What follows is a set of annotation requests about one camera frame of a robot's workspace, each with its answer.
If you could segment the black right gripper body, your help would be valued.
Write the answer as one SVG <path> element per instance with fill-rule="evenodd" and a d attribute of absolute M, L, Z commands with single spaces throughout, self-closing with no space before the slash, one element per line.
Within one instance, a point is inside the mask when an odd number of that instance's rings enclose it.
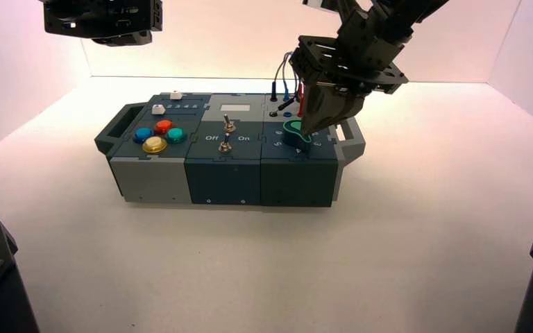
<path fill-rule="evenodd" d="M 387 39 L 387 9 L 343 12 L 335 38 L 302 35 L 291 66 L 302 83 L 368 94 L 394 93 L 408 77 L 394 64 L 406 41 Z"/>

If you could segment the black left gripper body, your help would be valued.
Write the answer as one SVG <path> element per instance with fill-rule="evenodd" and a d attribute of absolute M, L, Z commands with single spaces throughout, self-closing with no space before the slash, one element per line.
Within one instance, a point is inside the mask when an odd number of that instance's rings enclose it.
<path fill-rule="evenodd" d="M 56 35 L 103 39 L 162 30 L 162 2 L 43 1 L 44 29 Z"/>

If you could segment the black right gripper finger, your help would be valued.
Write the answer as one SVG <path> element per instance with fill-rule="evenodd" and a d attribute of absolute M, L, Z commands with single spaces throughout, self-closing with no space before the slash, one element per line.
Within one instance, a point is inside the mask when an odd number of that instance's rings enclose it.
<path fill-rule="evenodd" d="M 326 97 L 323 126 L 328 127 L 354 117 L 363 107 L 365 94 L 334 92 Z"/>
<path fill-rule="evenodd" d="M 301 133 L 310 135 L 316 131 L 338 124 L 341 119 L 341 96 L 335 87 L 308 84 L 301 124 Z"/>

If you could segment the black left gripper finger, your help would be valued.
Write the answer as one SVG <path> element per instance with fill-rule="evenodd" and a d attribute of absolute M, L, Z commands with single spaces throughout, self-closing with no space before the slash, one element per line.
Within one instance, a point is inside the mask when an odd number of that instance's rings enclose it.
<path fill-rule="evenodd" d="M 124 46 L 141 46 L 152 43 L 152 40 L 151 30 L 133 31 L 121 36 L 121 43 Z"/>
<path fill-rule="evenodd" d="M 125 43 L 122 41 L 120 36 L 104 37 L 104 38 L 93 38 L 92 41 L 96 44 L 104 46 L 123 46 Z"/>

